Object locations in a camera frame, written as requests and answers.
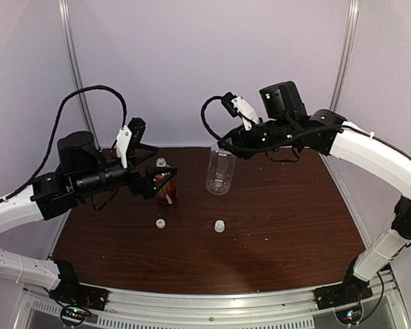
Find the small clear plastic bottle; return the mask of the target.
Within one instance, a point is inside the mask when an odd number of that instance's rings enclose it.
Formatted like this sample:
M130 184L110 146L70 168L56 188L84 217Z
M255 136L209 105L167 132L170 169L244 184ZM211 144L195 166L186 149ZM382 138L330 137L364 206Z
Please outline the small clear plastic bottle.
M224 195L230 190L237 157L213 144L205 187L213 195Z

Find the large gold label drink bottle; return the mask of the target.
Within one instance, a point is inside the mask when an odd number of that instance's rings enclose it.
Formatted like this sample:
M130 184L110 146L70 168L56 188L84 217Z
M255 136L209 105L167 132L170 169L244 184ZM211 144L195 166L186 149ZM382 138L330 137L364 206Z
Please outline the large gold label drink bottle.
M167 164L164 158L158 158L155 162L157 167L168 167L171 166ZM177 201L177 189L176 185L172 181L168 181L157 194L157 202L161 206L170 206Z

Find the white bottle cap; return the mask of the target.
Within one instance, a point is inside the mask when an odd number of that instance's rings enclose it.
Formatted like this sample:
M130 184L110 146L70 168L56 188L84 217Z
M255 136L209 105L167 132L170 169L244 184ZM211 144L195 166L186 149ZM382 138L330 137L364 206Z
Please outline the white bottle cap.
M166 221L164 219L157 219L155 225L158 229L163 229L166 227Z

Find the white flip nozzle cap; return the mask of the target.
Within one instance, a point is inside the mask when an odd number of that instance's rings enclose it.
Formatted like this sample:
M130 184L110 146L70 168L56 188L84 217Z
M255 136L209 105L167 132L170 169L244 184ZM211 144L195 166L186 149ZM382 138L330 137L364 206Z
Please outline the white flip nozzle cap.
M214 223L214 230L218 233L225 231L225 222L223 220L216 220Z

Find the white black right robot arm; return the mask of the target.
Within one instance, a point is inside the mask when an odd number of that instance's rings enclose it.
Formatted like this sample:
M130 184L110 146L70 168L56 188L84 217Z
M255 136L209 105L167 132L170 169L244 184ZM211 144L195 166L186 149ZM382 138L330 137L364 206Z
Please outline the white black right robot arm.
M295 152L310 148L365 170L401 195L393 222L352 261L338 286L340 300L350 303L363 292L364 284L411 244L411 156L331 110L308 114L292 81L265 87L259 93L268 121L243 97L231 92L223 96L223 106L232 117L240 117L242 124L224 136L220 147L244 159L284 146Z

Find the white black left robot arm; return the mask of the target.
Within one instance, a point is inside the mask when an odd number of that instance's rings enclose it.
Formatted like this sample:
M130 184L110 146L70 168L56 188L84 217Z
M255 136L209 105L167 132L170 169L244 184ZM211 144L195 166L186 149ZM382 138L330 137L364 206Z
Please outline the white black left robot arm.
M0 199L0 234L38 221L54 219L102 192L127 186L134 196L155 197L177 175L176 168L149 167L141 175L136 167L146 160L134 150L109 161L95 148L94 136L78 131L58 141L60 164L51 173L36 176L13 197ZM75 270L67 261L40 260L0 248L0 278L24 282L59 293L69 304L85 297Z

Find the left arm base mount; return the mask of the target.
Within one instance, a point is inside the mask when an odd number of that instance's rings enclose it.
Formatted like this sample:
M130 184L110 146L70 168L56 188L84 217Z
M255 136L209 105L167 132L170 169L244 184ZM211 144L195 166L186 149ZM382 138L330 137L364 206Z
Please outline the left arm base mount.
M45 291L60 306L60 320L69 328L82 325L92 316L91 310L105 310L108 290L81 284L70 262L55 260L59 284L55 289Z

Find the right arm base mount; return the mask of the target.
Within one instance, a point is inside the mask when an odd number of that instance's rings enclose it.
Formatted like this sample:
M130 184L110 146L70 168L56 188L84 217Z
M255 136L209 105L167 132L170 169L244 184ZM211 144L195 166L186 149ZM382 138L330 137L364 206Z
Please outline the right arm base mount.
M343 281L330 286L319 287L314 290L316 305L319 310L335 308L336 319L340 324L359 326L369 319L379 308L385 292L385 284L380 271L376 273L381 284L379 298L370 311L365 311L362 302L366 298L373 297L373 291L369 281L362 281L353 274L353 268L358 258L355 258L347 268Z

